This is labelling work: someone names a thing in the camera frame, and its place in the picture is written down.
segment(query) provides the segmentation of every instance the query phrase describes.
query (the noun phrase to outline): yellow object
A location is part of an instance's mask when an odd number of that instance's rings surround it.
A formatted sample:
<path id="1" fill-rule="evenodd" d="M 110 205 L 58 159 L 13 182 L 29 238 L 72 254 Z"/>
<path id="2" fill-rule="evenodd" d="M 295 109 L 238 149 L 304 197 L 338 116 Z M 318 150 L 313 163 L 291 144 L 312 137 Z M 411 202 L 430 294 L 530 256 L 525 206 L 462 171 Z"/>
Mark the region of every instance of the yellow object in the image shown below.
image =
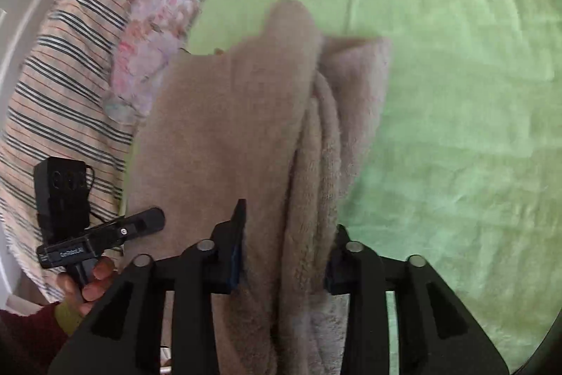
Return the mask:
<path id="1" fill-rule="evenodd" d="M 82 316 L 74 310 L 68 302 L 61 302 L 54 308 L 54 318 L 61 329 L 71 336 L 82 322 Z"/>

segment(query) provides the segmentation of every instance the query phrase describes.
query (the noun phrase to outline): beige towel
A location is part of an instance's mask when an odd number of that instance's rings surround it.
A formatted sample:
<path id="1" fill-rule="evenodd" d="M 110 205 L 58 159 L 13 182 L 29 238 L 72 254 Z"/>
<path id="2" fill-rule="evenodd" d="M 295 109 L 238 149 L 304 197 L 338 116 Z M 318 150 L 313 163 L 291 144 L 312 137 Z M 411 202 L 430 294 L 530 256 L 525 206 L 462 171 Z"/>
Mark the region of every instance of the beige towel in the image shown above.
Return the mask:
<path id="1" fill-rule="evenodd" d="M 170 65 L 137 137 L 128 209 L 159 206 L 166 228 L 125 253 L 175 256 L 247 199 L 241 284 L 213 298 L 223 375 L 339 373 L 346 304 L 322 278 L 389 54 L 383 39 L 327 39 L 281 0 L 260 36 Z"/>

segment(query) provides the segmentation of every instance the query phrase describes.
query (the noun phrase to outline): green bedsheet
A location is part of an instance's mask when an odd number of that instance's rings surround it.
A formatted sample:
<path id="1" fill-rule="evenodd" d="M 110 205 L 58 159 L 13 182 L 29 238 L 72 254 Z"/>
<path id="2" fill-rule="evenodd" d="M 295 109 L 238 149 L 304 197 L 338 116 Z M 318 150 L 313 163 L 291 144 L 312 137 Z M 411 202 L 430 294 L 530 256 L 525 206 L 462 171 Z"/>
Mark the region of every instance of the green bedsheet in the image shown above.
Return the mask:
<path id="1" fill-rule="evenodd" d="M 275 0 L 206 0 L 188 50 Z M 562 0 L 301 0 L 326 33 L 394 42 L 383 120 L 341 223 L 424 255 L 513 370 L 562 306 Z"/>

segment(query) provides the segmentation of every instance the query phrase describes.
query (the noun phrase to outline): screw head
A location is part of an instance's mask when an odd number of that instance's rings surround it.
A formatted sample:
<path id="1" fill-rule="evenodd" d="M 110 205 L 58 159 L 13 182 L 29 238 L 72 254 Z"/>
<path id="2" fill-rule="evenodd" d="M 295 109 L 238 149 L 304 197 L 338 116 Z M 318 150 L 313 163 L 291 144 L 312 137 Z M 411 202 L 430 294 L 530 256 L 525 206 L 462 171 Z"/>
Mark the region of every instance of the screw head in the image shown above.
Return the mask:
<path id="1" fill-rule="evenodd" d="M 351 251 L 352 253 L 359 253 L 360 251 L 363 251 L 363 244 L 361 242 L 347 242 L 346 250 Z"/>
<path id="2" fill-rule="evenodd" d="M 413 254 L 412 256 L 410 256 L 408 261 L 414 267 L 423 267 L 427 264 L 425 258 L 423 256 L 420 256 L 419 254 Z"/>
<path id="3" fill-rule="evenodd" d="M 199 251 L 211 251 L 215 247 L 215 242 L 209 239 L 201 240 L 197 244 L 197 249 Z"/>
<path id="4" fill-rule="evenodd" d="M 146 267 L 152 262 L 152 258 L 147 254 L 139 254 L 135 259 L 133 259 L 133 264 L 137 267 Z"/>

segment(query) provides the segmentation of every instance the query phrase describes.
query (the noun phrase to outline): human hand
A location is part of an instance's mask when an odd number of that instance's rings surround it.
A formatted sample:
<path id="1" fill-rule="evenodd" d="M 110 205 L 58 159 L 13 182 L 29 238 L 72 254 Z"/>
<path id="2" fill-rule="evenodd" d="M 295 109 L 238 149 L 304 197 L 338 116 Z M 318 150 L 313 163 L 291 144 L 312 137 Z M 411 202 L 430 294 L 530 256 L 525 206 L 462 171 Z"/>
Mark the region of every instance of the human hand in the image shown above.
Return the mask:
<path id="1" fill-rule="evenodd" d="M 94 280 L 84 286 L 82 292 L 68 274 L 61 273 L 57 276 L 57 284 L 65 293 L 65 301 L 81 316 L 90 312 L 117 277 L 114 262 L 108 257 L 102 256 L 94 266 L 92 275 Z"/>

